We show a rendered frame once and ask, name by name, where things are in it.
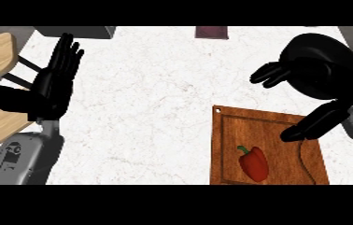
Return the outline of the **brown wooden cutting board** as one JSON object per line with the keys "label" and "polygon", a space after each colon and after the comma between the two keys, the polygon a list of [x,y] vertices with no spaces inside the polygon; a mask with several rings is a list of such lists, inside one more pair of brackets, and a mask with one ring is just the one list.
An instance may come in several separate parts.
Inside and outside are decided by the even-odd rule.
{"label": "brown wooden cutting board", "polygon": [[[216,105],[213,107],[211,184],[328,185],[317,140],[283,143],[281,132],[303,116]],[[238,146],[258,147],[269,176],[255,182],[242,172]]]}

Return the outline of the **red bell pepper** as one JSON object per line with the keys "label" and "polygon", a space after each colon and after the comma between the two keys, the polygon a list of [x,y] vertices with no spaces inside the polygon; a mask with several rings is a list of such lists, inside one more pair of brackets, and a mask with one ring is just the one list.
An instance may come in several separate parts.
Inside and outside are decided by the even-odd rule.
{"label": "red bell pepper", "polygon": [[269,176],[269,165],[261,149],[258,147],[247,149],[245,146],[238,146],[238,150],[242,151],[239,156],[242,172],[255,182],[261,182]]}

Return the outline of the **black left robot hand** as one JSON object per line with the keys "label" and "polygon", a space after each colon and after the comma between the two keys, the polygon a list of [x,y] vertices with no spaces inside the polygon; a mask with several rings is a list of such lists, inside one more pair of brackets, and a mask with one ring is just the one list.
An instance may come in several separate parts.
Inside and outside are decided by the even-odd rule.
{"label": "black left robot hand", "polygon": [[28,91],[0,86],[0,110],[28,114],[28,121],[59,120],[65,115],[72,80],[84,50],[63,33],[56,43],[49,65],[40,70]]}

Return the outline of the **dark grey appliance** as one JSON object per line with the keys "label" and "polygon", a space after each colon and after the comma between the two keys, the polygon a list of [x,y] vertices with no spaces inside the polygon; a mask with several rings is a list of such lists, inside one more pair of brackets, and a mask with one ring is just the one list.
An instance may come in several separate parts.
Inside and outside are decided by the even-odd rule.
{"label": "dark grey appliance", "polygon": [[66,33],[89,39],[111,39],[115,31],[114,26],[35,26],[34,29],[43,36],[59,37]]}

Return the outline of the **dark purple box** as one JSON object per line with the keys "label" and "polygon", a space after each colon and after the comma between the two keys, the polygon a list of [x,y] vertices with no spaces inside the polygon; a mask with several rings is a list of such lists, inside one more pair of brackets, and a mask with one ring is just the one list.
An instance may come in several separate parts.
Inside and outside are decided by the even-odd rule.
{"label": "dark purple box", "polygon": [[207,39],[227,39],[227,27],[226,26],[198,26],[196,38]]}

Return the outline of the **pale wooden chair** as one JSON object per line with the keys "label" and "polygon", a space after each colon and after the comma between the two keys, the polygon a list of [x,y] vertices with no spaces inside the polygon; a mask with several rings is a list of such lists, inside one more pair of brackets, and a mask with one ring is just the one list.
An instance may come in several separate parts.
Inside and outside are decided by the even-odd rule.
{"label": "pale wooden chair", "polygon": [[[10,33],[0,34],[0,78],[13,77],[9,75],[10,70],[21,62],[34,71],[38,68],[19,55],[16,49],[16,39]],[[6,139],[19,133],[31,123],[25,113],[6,112],[0,110],[0,144]]]}

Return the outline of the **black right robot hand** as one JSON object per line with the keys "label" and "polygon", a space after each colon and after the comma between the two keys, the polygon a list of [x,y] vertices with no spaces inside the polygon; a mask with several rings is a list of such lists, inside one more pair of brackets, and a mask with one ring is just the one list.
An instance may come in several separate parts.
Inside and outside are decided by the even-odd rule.
{"label": "black right robot hand", "polygon": [[283,142],[313,140],[320,138],[329,130],[348,118],[351,104],[344,100],[334,100],[320,105],[313,112],[281,133]]}

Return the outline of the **black pot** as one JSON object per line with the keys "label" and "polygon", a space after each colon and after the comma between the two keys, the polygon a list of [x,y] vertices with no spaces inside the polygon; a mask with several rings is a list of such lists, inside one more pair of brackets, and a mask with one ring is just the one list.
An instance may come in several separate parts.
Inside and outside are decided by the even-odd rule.
{"label": "black pot", "polygon": [[353,98],[353,51],[326,35],[297,35],[279,60],[260,67],[250,81],[261,83],[264,88],[286,81],[312,98],[348,100]]}

